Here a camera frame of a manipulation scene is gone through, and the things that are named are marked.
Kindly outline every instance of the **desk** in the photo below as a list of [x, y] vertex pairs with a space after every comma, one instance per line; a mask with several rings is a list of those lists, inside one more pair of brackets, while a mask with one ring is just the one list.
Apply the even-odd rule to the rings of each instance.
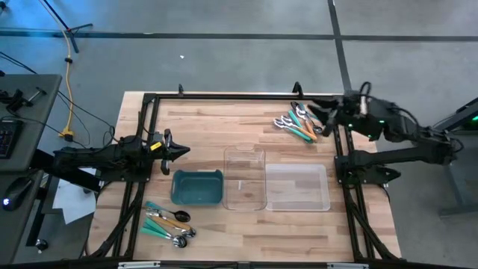
[[[6, 75], [5, 77], [0, 77], [0, 90], [7, 91], [10, 96], [17, 89], [23, 92], [23, 97], [26, 99], [37, 92], [36, 87], [46, 92], [46, 95], [39, 95], [32, 101], [33, 106], [24, 106], [17, 111], [20, 117], [36, 120], [37, 122], [20, 119], [24, 123], [15, 149], [9, 159], [0, 160], [0, 195], [4, 195], [5, 190], [15, 179], [28, 175], [30, 173], [29, 168], [45, 170], [50, 175], [56, 174], [63, 179], [71, 181], [73, 184], [84, 186], [94, 191], [99, 190], [99, 180], [89, 173], [80, 170], [56, 173], [56, 171], [51, 169], [53, 156], [37, 149], [45, 127], [43, 124], [46, 123], [50, 115], [60, 82], [60, 75]], [[0, 117], [11, 116], [5, 109], [6, 106], [6, 104], [0, 104]], [[6, 250], [0, 251], [0, 265], [13, 261], [35, 200], [40, 200], [40, 203], [37, 213], [34, 215], [31, 229], [27, 231], [27, 246], [33, 247], [38, 239], [37, 236], [41, 229], [44, 214], [42, 213], [43, 196], [39, 197], [37, 193], [39, 190], [41, 190], [41, 194], [44, 194], [46, 191], [40, 188], [42, 174], [39, 171], [36, 175], [32, 175], [31, 178], [34, 180], [34, 183], [18, 209], [15, 211], [5, 211], [3, 208], [0, 208], [0, 223], [2, 223], [0, 241], [4, 246], [7, 246]]]
[[[46, 95], [37, 96], [32, 101], [34, 103], [32, 107], [22, 107], [17, 111], [21, 117], [46, 123], [55, 102], [60, 82], [60, 75], [6, 75], [5, 77], [0, 77], [0, 90], [7, 91], [9, 95], [13, 95], [16, 89], [21, 90], [26, 99], [37, 92], [36, 87], [46, 91]], [[7, 105], [0, 104], [0, 106], [2, 106], [0, 117], [10, 116], [5, 109]], [[27, 172], [27, 169], [30, 167], [31, 160], [34, 157], [38, 142], [43, 133], [43, 124], [27, 120], [23, 120], [23, 122], [22, 132], [11, 157], [0, 160], [0, 195], [2, 196], [15, 179], [30, 173]], [[42, 174], [38, 172], [31, 177], [34, 183], [22, 205], [17, 210], [7, 212], [0, 208], [0, 223], [2, 223], [0, 241], [3, 242], [3, 245], [8, 246], [0, 252], [0, 265], [10, 263], [15, 256], [31, 208], [37, 198]]]
[[[117, 137], [134, 134], [142, 92], [126, 92], [117, 122]], [[178, 249], [169, 241], [138, 233], [134, 259], [257, 262], [350, 262], [353, 260], [344, 197], [337, 184], [331, 137], [319, 137], [308, 145], [272, 125], [290, 109], [285, 101], [161, 100], [156, 130], [171, 129], [173, 140], [191, 151], [170, 164], [171, 174], [161, 174], [160, 162], [153, 167], [143, 201], [152, 201], [170, 210], [185, 210], [197, 236]], [[376, 151], [366, 137], [353, 134], [356, 149]], [[326, 212], [229, 211], [214, 207], [179, 207], [170, 201], [176, 170], [223, 168], [227, 146], [254, 144], [266, 151], [266, 163], [324, 164], [329, 179], [331, 208]], [[90, 229], [93, 252], [117, 224], [125, 184], [114, 182], [103, 190]], [[382, 189], [364, 186], [370, 225], [389, 250], [400, 256], [388, 199]], [[140, 226], [145, 214], [141, 214]], [[359, 239], [363, 244], [363, 234]], [[126, 229], [123, 245], [129, 236]]]

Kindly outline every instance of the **concrete floor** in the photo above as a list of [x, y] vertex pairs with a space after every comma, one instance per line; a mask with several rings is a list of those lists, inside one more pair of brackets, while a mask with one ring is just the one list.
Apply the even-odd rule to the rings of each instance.
[[[327, 0], [51, 0], [70, 27], [92, 22], [94, 31], [162, 33], [332, 34]], [[477, 35], [474, 0], [335, 0], [342, 34]], [[11, 0], [0, 28], [56, 30], [40, 4]], [[288, 92], [300, 81], [307, 92], [340, 93], [344, 86], [333, 40], [165, 40], [78, 39], [71, 84], [75, 102], [115, 123], [125, 90]], [[40, 73], [64, 74], [64, 40], [0, 37], [0, 51]], [[478, 95], [478, 43], [344, 42], [352, 86], [373, 82], [372, 94], [409, 109], [431, 125]], [[27, 71], [0, 61], [6, 73]], [[61, 89], [66, 92], [64, 83]], [[62, 129], [67, 109], [56, 102], [49, 124]], [[89, 130], [105, 126], [80, 114]], [[86, 134], [74, 121], [77, 140]], [[91, 132], [92, 146], [102, 133]], [[66, 144], [46, 130], [40, 148]], [[402, 144], [379, 141], [379, 150]], [[403, 175], [391, 183], [391, 206], [403, 258], [475, 268], [478, 214], [440, 219], [438, 210], [455, 205], [439, 166], [394, 165]], [[90, 218], [74, 225], [75, 235], [53, 216], [42, 233], [50, 250], [22, 249], [16, 262], [74, 259]]]

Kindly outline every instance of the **bracket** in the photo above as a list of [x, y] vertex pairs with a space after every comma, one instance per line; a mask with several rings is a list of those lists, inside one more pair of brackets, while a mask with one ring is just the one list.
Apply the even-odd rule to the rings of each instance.
[[343, 175], [337, 177], [338, 183], [345, 185], [362, 184], [387, 184], [389, 181], [400, 177], [401, 173], [382, 164], [367, 167], [349, 167], [349, 156], [337, 156], [334, 160], [335, 171]]
[[294, 84], [294, 88], [292, 88], [292, 93], [299, 93], [299, 98], [304, 97], [304, 92], [302, 91], [302, 86], [300, 86], [300, 83], [296, 81]]
[[178, 95], [180, 97], [183, 97], [184, 96], [184, 88], [182, 87], [181, 83], [179, 84], [178, 86]]

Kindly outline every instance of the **wooden table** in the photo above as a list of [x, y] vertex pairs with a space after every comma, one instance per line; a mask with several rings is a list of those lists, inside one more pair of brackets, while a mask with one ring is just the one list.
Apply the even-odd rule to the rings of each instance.
[[[117, 123], [117, 137], [134, 134], [143, 92], [126, 92]], [[134, 259], [262, 262], [350, 262], [353, 260], [344, 197], [337, 184], [332, 136], [316, 144], [272, 125], [289, 109], [284, 101], [161, 100], [156, 129], [171, 129], [173, 140], [191, 151], [170, 165], [164, 176], [155, 162], [143, 201], [170, 210], [185, 210], [197, 236], [178, 249], [170, 241], [138, 233]], [[356, 149], [376, 151], [375, 143], [353, 134]], [[229, 211], [214, 207], [180, 207], [170, 201], [171, 179], [176, 170], [223, 169], [227, 146], [252, 144], [266, 151], [267, 164], [323, 164], [327, 169], [331, 208], [325, 212]], [[125, 183], [109, 185], [100, 196], [90, 230], [89, 247], [96, 250], [114, 228], [120, 215]], [[396, 256], [400, 249], [390, 205], [384, 191], [364, 186], [370, 225]], [[145, 214], [141, 215], [140, 227]], [[363, 233], [358, 229], [361, 250]], [[122, 252], [129, 228], [126, 229]]]

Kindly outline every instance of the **black cable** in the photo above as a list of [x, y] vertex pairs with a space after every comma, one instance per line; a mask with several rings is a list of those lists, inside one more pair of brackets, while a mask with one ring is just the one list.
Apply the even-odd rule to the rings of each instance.
[[66, 97], [62, 92], [59, 91], [58, 93], [59, 93], [60, 95], [62, 95], [63, 97], [65, 97], [65, 99], [68, 100], [68, 102], [70, 102], [72, 105], [74, 105], [75, 107], [77, 107], [79, 110], [83, 111], [84, 113], [86, 113], [86, 114], [88, 114], [88, 115], [94, 117], [95, 119], [97, 119], [97, 120], [103, 122], [103, 123], [106, 124], [107, 126], [110, 126], [111, 128], [114, 129], [114, 126], [112, 126], [110, 123], [107, 123], [107, 122], [106, 122], [105, 120], [103, 120], [102, 118], [97, 117], [97, 116], [91, 114], [90, 112], [84, 110], [84, 109], [83, 109], [82, 107], [80, 107], [79, 105], [76, 105], [72, 100], [68, 99], [68, 97]]
[[26, 67], [24, 67], [23, 65], [18, 64], [18, 63], [14, 62], [14, 61], [12, 61], [12, 60], [6, 58], [6, 57], [0, 56], [0, 58], [5, 59], [5, 60], [11, 62], [12, 64], [15, 64], [15, 65], [18, 66], [18, 67], [25, 68], [25, 69], [27, 69], [28, 71], [32, 72], [33, 74], [36, 74], [35, 71], [33, 71], [33, 70], [29, 69], [29, 68], [26, 68]]
[[[104, 182], [102, 188], [99, 190], [98, 194], [96, 195], [96, 199], [98, 199], [99, 195], [103, 192], [103, 190], [111, 183], [112, 182]], [[90, 248], [88, 247], [88, 239], [89, 238], [90, 238], [90, 230], [88, 229], [87, 238], [84, 241], [83, 250], [81, 251], [80, 256], [78, 258], [81, 258], [83, 256], [83, 253], [84, 253], [85, 256], [90, 255]]]
[[61, 97], [61, 96], [59, 96], [59, 95], [58, 95], [58, 97], [59, 97], [60, 100], [66, 105], [66, 107], [68, 108], [68, 110], [70, 110], [70, 111], [73, 113], [73, 115], [75, 115], [75, 117], [78, 119], [78, 121], [83, 125], [84, 130], [85, 130], [85, 131], [87, 132], [87, 134], [88, 134], [88, 143], [85, 144], [85, 146], [90, 145], [90, 131], [88, 131], [88, 128], [87, 128], [87, 127], [85, 126], [85, 124], [83, 123], [83, 120], [81, 120], [80, 117], [79, 117], [72, 109], [69, 108], [69, 105], [66, 103], [65, 100], [63, 100], [63, 97]]
[[12, 58], [12, 57], [6, 55], [4, 52], [0, 52], [0, 55], [3, 55], [3, 56], [0, 56], [0, 57], [4, 58], [4, 59], [7, 60], [7, 61], [10, 61], [12, 64], [16, 64], [16, 65], [19, 66], [19, 67], [23, 67], [23, 68], [25, 68], [26, 70], [32, 72], [32, 73], [35, 74], [35, 75], [37, 74], [35, 71], [32, 70], [32, 68], [27, 67], [27, 66], [24, 65], [22, 62], [20, 62], [20, 61], [18, 61], [18, 60], [15, 60], [14, 58]]
[[[141, 112], [137, 112], [137, 121], [140, 122], [141, 121]], [[146, 128], [144, 127], [144, 122], [142, 124], [142, 127], [143, 127], [143, 130], [148, 134], [148, 135], [154, 135], [154, 132], [151, 133], [149, 132], [148, 130], [146, 130]]]
[[415, 124], [417, 125], [417, 127], [420, 126], [420, 123], [418, 123], [418, 120], [415, 116], [413, 116], [413, 114], [406, 110], [405, 108], [401, 108], [401, 107], [396, 107], [396, 108], [392, 108], [393, 110], [398, 110], [398, 111], [402, 111], [402, 112], [405, 112], [407, 115], [409, 115], [411, 117], [411, 119], [415, 122]]
[[[5, 118], [10, 118], [10, 120], [17, 120], [17, 119], [29, 120], [29, 121], [32, 121], [32, 122], [35, 122], [35, 123], [39, 123], [39, 124], [41, 124], [41, 125], [43, 125], [43, 126], [46, 126], [46, 127], [50, 128], [51, 130], [53, 130], [53, 131], [55, 131], [55, 132], [57, 132], [58, 134], [61, 135], [61, 132], [60, 132], [60, 131], [58, 131], [57, 129], [51, 127], [50, 125], [48, 125], [48, 124], [46, 124], [46, 123], [40, 122], [39, 120], [28, 119], [28, 118], [21, 117], [21, 116], [3, 116], [2, 118], [0, 118], [0, 122], [1, 122], [3, 119], [5, 119]], [[78, 144], [78, 145], [80, 145], [80, 146], [82, 146], [83, 148], [86, 149], [86, 146], [83, 145], [82, 143], [79, 143], [78, 141], [72, 140], [71, 142], [72, 142], [72, 143], [75, 143], [75, 144]]]
[[372, 91], [372, 84], [369, 81], [364, 82], [360, 86], [360, 90], [358, 92], [362, 95], [362, 92], [364, 91], [366, 86], [367, 86], [367, 93], [365, 94], [365, 96], [369, 96], [370, 92]]
[[390, 203], [390, 194], [388, 193], [387, 189], [385, 188], [385, 186], [383, 184], [377, 184], [381, 189], [383, 189], [383, 191], [385, 192], [385, 194], [387, 195], [387, 198], [388, 198], [388, 203]]

